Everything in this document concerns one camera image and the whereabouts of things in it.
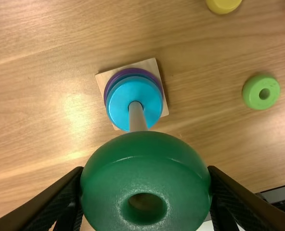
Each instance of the stacking ring toy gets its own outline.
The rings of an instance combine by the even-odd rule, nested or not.
[[[127,77],[112,87],[106,100],[109,119],[119,129],[129,131],[129,105],[133,101],[142,105],[147,127],[151,128],[161,117],[163,97],[159,87],[144,77]]]
[[[159,88],[163,96],[162,84],[152,73],[150,73],[149,71],[140,69],[140,68],[127,68],[127,69],[123,69],[115,73],[107,82],[105,89],[104,89],[104,104],[105,105],[106,105],[108,93],[111,90],[111,88],[116,83],[118,83],[120,80],[127,78],[127,77],[131,77],[131,76],[140,76],[140,77],[144,77],[144,78],[151,80],[153,83],[157,85],[157,87]]]
[[[211,204],[200,157],[160,132],[131,132],[104,144],[80,185],[84,215],[97,231],[194,231]]]
[[[279,98],[281,88],[276,79],[260,74],[249,79],[243,86],[244,103],[253,109],[264,110],[272,107]]]

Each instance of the yellow ring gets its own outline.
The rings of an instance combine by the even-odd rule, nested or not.
[[[234,11],[242,0],[206,0],[209,9],[217,14],[226,14]]]

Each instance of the wood grain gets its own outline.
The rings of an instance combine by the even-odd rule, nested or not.
[[[0,0],[0,217],[122,134],[94,76],[151,57],[169,106],[153,130],[253,192],[285,185],[285,0],[225,16],[203,0]],[[282,94],[253,111],[241,90],[261,71]]]

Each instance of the ring hole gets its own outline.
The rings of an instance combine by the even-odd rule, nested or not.
[[[262,100],[266,100],[269,96],[270,96],[270,90],[267,88],[264,88],[259,92],[259,98]]]
[[[151,193],[139,193],[131,196],[123,206],[123,216],[126,220],[138,225],[157,223],[166,214],[164,201]]]

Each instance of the green ring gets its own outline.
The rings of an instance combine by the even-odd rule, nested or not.
[[[242,96],[248,107],[255,110],[265,110],[276,103],[280,92],[280,85],[273,76],[259,74],[245,83]]]
[[[95,230],[193,231],[210,209],[210,184],[207,167],[189,145],[139,131],[116,137],[91,156],[81,175],[80,199]],[[147,200],[142,201],[147,208],[134,207],[133,195]]]

